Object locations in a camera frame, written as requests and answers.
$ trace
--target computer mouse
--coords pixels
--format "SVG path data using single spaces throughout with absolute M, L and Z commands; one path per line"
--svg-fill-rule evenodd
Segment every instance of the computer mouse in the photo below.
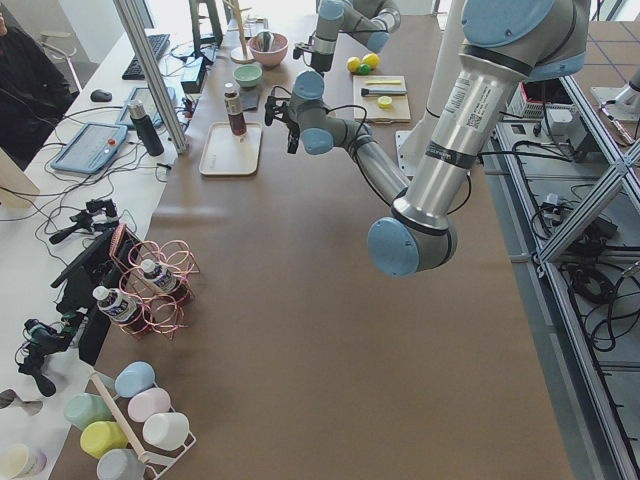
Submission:
M 110 102 L 112 95 L 111 92 L 99 88 L 91 92 L 90 98 L 92 102 Z

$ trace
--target cutting board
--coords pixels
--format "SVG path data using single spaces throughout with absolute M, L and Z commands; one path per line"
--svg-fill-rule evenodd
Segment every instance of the cutting board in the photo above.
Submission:
M 400 84 L 383 84 L 383 83 L 367 83 L 380 81 L 400 81 Z M 399 90 L 407 89 L 402 75 L 354 75 L 353 76 L 353 103 L 361 105 L 367 109 L 367 122 L 394 123 L 394 122 L 410 122 L 411 114 L 409 113 L 409 99 L 407 95 L 394 95 L 391 108 L 380 108 L 378 106 L 378 97 L 363 97 L 361 91 L 363 88 L 389 89 Z M 353 109 L 354 120 L 362 120 L 364 112 L 360 108 Z

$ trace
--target pink bowl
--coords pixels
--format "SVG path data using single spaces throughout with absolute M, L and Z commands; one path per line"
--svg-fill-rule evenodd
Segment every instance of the pink bowl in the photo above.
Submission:
M 275 67 L 279 65 L 284 57 L 287 56 L 287 49 L 289 48 L 289 41 L 287 37 L 281 35 L 279 33 L 273 34 L 273 45 L 271 45 L 271 50 L 268 52 L 261 52 L 256 47 L 256 37 L 253 37 L 247 42 L 249 46 L 249 50 L 251 51 L 251 55 L 258 62 L 260 62 L 265 67 Z

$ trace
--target person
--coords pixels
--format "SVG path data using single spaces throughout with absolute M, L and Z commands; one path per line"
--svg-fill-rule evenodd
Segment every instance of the person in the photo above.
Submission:
M 73 102 L 40 46 L 0 13 L 0 147 L 24 170 Z

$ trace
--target pink cup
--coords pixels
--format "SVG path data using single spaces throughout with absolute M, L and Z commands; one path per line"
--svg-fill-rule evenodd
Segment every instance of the pink cup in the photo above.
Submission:
M 150 388 L 129 400 L 129 418 L 134 422 L 143 423 L 151 415 L 169 410 L 171 410 L 171 398 L 163 388 Z

